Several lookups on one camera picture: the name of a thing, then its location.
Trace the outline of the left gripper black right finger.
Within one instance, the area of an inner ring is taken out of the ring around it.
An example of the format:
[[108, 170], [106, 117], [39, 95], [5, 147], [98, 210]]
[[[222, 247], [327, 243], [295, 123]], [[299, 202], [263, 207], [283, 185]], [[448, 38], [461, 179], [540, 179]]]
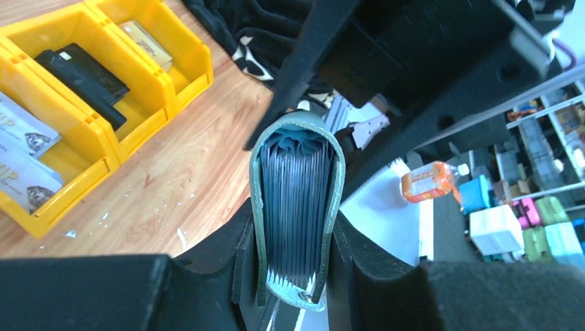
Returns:
[[583, 330], [584, 271], [554, 263], [425, 261], [385, 251], [337, 217], [331, 330]]

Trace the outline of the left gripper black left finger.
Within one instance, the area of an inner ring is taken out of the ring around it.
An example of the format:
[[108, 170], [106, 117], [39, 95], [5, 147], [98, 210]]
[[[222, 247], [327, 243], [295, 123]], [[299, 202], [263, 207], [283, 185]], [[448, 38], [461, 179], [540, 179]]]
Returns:
[[1, 261], [2, 330], [247, 330], [257, 323], [252, 204], [178, 257]]

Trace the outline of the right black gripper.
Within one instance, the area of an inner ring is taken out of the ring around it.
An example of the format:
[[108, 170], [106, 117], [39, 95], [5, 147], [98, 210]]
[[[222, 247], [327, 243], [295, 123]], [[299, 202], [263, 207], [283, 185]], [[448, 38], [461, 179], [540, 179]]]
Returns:
[[411, 150], [451, 137], [556, 74], [544, 35], [573, 1], [314, 1], [244, 146], [319, 76], [355, 106], [381, 95], [402, 117], [347, 157], [341, 199]]

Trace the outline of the green leather card holder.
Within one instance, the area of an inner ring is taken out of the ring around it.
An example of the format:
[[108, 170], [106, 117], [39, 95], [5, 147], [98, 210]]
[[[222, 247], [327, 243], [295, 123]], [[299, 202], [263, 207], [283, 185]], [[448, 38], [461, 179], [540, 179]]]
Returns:
[[284, 115], [258, 138], [249, 182], [259, 258], [257, 300], [320, 312], [346, 160], [322, 119]]

